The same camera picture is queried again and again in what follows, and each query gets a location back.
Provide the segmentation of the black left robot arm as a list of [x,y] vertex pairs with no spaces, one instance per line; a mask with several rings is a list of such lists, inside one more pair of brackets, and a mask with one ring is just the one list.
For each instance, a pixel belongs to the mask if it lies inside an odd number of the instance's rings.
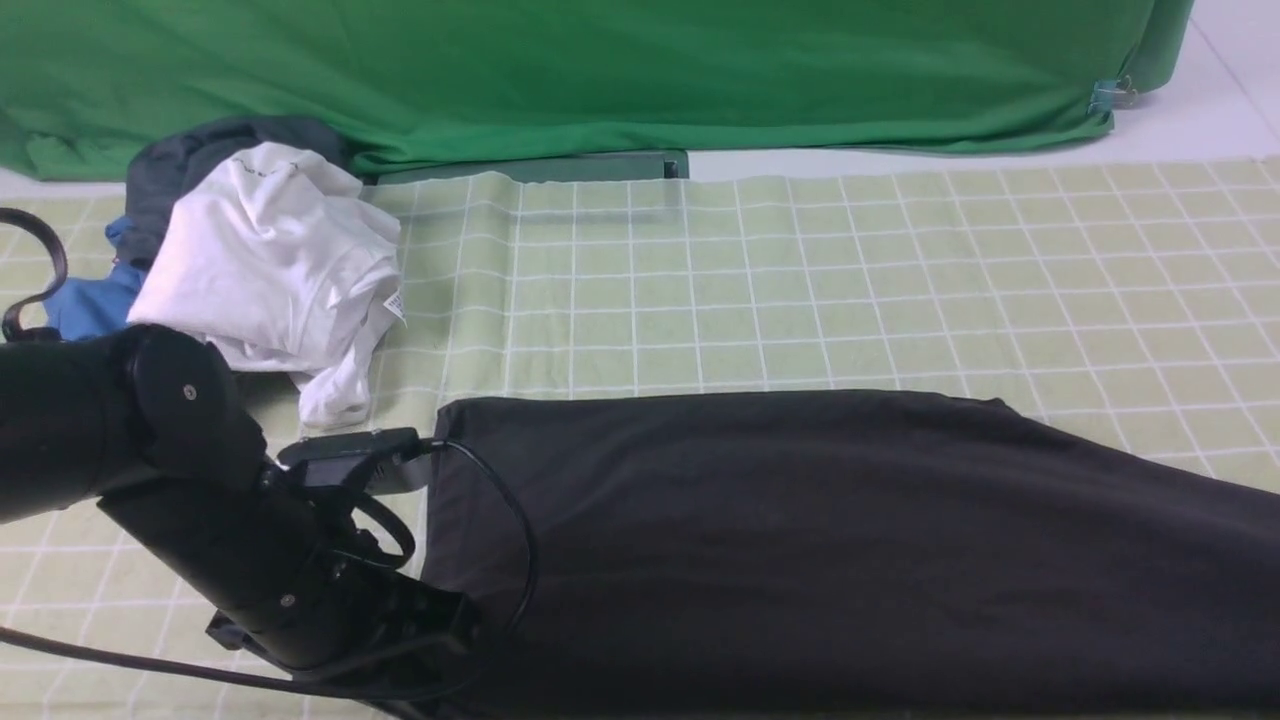
[[371,489],[415,429],[302,439],[279,461],[210,346],[136,327],[3,346],[3,521],[86,500],[216,612],[206,633],[298,682],[430,682],[467,653],[463,594],[402,573],[415,543]]

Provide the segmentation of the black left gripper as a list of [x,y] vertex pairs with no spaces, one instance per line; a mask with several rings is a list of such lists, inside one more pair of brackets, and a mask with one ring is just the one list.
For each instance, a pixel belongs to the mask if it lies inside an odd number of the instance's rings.
[[468,653],[480,612],[465,594],[403,574],[416,543],[376,498],[351,491],[266,495],[205,551],[207,634],[298,682],[356,685],[439,678]]

